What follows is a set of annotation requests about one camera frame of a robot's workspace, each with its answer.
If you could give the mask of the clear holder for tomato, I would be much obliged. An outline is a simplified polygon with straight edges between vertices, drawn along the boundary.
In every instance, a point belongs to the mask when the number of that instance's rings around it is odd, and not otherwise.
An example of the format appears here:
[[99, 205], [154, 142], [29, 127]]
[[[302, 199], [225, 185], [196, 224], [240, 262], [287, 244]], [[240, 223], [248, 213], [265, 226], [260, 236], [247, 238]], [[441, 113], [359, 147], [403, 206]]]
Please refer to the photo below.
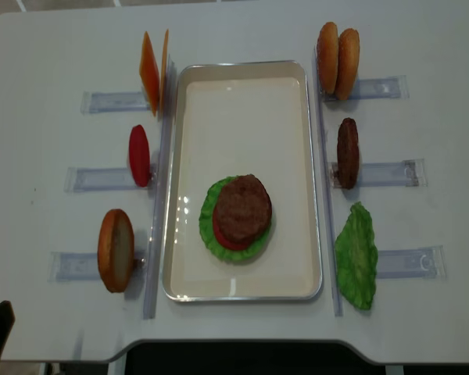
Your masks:
[[142, 187], [136, 185], [128, 167], [102, 169], [69, 167], [64, 184], [66, 193], [138, 189]]

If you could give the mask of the brown meat patty on stack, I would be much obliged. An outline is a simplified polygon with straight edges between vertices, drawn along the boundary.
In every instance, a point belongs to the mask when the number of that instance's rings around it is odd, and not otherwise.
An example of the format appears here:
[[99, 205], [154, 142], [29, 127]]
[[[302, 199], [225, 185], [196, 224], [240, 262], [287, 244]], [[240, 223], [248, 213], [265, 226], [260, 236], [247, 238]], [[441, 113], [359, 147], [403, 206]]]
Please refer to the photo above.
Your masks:
[[269, 227], [272, 203], [253, 174], [236, 177], [221, 189], [214, 208], [219, 232], [234, 244], [254, 242]]

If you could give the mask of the white metal tray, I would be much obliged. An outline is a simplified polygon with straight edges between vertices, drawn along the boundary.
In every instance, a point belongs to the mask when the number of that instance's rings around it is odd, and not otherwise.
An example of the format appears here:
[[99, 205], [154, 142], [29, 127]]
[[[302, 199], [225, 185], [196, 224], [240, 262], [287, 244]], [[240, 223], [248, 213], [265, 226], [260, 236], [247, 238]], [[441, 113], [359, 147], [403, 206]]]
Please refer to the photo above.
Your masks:
[[[308, 79], [294, 61], [196, 65], [175, 82], [163, 290], [175, 302], [306, 300], [323, 280]], [[273, 207], [265, 249], [224, 262], [204, 245], [208, 189], [253, 174]]]

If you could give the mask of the clear holder for patty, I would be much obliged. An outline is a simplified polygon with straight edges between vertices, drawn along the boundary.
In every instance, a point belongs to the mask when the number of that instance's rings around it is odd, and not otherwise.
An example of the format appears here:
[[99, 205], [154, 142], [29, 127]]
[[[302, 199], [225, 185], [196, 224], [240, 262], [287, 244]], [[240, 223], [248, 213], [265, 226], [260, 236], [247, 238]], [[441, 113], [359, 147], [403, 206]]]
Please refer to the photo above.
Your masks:
[[354, 187], [425, 187], [428, 180], [423, 159], [364, 163]]

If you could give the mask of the standing brown meat patty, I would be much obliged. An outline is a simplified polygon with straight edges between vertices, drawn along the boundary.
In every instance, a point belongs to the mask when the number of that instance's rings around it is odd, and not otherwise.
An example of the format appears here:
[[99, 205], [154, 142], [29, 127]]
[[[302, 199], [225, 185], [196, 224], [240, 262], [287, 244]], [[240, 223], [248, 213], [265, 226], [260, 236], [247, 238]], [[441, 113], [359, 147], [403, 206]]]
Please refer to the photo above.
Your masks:
[[359, 140], [356, 122], [345, 118], [338, 130], [337, 144], [338, 181], [342, 188], [352, 189], [360, 168]]

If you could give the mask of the green lettuce leaf on stack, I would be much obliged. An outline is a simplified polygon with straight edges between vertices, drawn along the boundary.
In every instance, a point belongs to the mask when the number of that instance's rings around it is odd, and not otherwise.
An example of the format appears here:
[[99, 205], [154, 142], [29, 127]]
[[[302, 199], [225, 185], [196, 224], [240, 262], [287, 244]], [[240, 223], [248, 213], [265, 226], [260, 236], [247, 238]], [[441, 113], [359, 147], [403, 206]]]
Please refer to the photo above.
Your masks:
[[272, 216], [270, 216], [269, 225], [262, 234], [256, 237], [246, 250], [240, 252], [228, 250], [217, 242], [213, 232], [213, 210], [216, 207], [221, 189], [236, 178], [238, 176], [225, 177], [213, 184], [207, 191], [199, 214], [199, 234], [204, 245], [215, 257], [226, 263], [248, 262], [256, 258], [265, 249], [271, 229]]

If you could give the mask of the clear holder for left bun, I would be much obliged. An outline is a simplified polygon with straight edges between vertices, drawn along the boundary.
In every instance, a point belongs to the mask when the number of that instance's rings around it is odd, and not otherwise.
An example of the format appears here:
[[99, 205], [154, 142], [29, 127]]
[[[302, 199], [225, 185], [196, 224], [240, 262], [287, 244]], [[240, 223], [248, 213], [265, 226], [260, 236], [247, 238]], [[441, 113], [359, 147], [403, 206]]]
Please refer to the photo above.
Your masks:
[[101, 281], [96, 252], [52, 252], [48, 264], [48, 282]]

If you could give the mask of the clear holder for right buns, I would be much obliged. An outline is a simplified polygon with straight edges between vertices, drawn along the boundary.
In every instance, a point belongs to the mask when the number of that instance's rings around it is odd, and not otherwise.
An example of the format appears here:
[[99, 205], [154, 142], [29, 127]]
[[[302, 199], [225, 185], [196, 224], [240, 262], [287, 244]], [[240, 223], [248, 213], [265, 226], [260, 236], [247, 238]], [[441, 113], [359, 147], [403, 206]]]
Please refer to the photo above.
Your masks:
[[[317, 74], [318, 61], [317, 49], [313, 51], [313, 64], [316, 70], [316, 89], [317, 97], [322, 102], [336, 102], [339, 99], [333, 94], [326, 94], [320, 86], [320, 80]], [[373, 78], [373, 79], [356, 79], [353, 90], [349, 97], [349, 101], [367, 100], [367, 99], [408, 99], [410, 93], [408, 90], [406, 75]]]

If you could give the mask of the standing bun half left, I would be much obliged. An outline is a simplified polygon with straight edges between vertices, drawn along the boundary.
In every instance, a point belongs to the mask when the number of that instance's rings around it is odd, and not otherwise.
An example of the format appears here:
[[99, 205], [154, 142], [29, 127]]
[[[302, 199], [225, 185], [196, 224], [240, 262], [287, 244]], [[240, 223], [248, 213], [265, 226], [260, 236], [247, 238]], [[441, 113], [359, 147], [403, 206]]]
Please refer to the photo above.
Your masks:
[[134, 231], [122, 209], [109, 210], [98, 236], [98, 272], [111, 293], [126, 290], [134, 268]]

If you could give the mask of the clear left rail strip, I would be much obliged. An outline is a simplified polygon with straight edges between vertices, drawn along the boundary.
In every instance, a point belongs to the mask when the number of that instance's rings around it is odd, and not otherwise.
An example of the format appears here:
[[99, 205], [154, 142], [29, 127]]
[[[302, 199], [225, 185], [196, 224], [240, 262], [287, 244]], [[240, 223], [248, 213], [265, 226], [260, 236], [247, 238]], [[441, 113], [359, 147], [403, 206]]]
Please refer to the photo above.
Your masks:
[[163, 228], [166, 212], [166, 191], [170, 166], [170, 140], [172, 138], [172, 117], [174, 110], [171, 108], [175, 96], [175, 77], [177, 70], [171, 57], [167, 60], [165, 106], [161, 120], [161, 138], [159, 158], [155, 173], [155, 202], [153, 209], [153, 222], [151, 238], [149, 239], [147, 271], [145, 283], [145, 297], [143, 306], [143, 318], [154, 319], [156, 316], [156, 299], [159, 286], [159, 264], [161, 246], [163, 244]]

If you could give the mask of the clear holder for cheese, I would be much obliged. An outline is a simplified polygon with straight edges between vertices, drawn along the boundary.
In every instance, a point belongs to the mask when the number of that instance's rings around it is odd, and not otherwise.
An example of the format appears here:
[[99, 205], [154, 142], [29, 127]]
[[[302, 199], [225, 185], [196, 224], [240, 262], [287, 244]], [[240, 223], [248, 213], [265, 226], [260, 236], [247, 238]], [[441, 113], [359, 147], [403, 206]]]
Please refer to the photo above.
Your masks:
[[[165, 103], [163, 110], [159, 110], [158, 117], [170, 116], [174, 107], [174, 85], [176, 80], [177, 69], [172, 58], [167, 60], [166, 79], [170, 79], [166, 83]], [[89, 92], [85, 91], [81, 100], [81, 113], [120, 113], [120, 112], [139, 112], [151, 109], [147, 94], [144, 88], [140, 91], [131, 92]]]

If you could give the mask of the standing bun far right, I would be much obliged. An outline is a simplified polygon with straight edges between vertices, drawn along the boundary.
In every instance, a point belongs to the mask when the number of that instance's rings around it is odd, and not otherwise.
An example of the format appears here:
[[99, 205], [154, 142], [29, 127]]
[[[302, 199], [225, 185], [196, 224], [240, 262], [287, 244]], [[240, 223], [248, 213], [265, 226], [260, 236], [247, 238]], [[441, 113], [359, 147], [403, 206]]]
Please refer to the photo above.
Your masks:
[[333, 94], [338, 76], [338, 28], [334, 22], [322, 26], [317, 39], [317, 72], [321, 89]]

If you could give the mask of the clear right rail strip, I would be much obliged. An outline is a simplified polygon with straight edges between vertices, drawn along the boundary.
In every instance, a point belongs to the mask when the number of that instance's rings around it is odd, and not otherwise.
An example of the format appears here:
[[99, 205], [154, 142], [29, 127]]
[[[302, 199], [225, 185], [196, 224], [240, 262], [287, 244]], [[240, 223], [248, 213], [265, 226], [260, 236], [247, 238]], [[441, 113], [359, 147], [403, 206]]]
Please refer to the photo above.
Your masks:
[[337, 264], [335, 256], [335, 227], [334, 227], [334, 215], [332, 209], [331, 200], [331, 180], [328, 172], [328, 154], [327, 154], [327, 135], [324, 128], [323, 120], [323, 102], [322, 102], [322, 91], [320, 86], [320, 80], [318, 76], [318, 56], [317, 47], [313, 48], [313, 73], [314, 73], [314, 96], [316, 102], [316, 118], [317, 118], [317, 133], [320, 149], [320, 160], [321, 160], [321, 175], [323, 181], [323, 192], [324, 192], [324, 212], [325, 212], [325, 223], [327, 228], [327, 241], [328, 241], [328, 259], [330, 264], [331, 273], [331, 293], [333, 298], [334, 314], [336, 317], [343, 316], [342, 296], [338, 288], [337, 278]]

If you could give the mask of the red tomato slice on stack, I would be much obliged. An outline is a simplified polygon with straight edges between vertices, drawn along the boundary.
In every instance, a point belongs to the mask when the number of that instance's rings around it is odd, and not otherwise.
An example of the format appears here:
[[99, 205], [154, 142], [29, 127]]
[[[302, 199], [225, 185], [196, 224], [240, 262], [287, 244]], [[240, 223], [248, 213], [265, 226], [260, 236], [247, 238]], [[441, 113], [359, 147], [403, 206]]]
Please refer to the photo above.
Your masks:
[[246, 250], [252, 243], [253, 240], [246, 240], [241, 242], [233, 242], [228, 239], [221, 233], [218, 219], [217, 219], [217, 207], [213, 210], [213, 232], [217, 242], [228, 250], [240, 252]]

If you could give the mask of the orange cheese slice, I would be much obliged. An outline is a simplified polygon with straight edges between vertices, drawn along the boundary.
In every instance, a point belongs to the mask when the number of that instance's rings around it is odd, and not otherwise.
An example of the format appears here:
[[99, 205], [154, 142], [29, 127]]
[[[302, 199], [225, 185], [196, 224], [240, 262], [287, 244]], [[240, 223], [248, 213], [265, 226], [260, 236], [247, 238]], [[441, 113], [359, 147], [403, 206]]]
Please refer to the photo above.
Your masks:
[[164, 106], [165, 106], [168, 40], [169, 40], [169, 29], [167, 28], [165, 32], [165, 36], [164, 36], [164, 41], [163, 41], [163, 53], [162, 53], [161, 76], [160, 76], [159, 114], [161, 117], [163, 117]]
[[149, 100], [152, 114], [156, 116], [159, 109], [160, 77], [156, 57], [152, 49], [152, 42], [147, 31], [144, 33], [141, 45], [139, 74]]

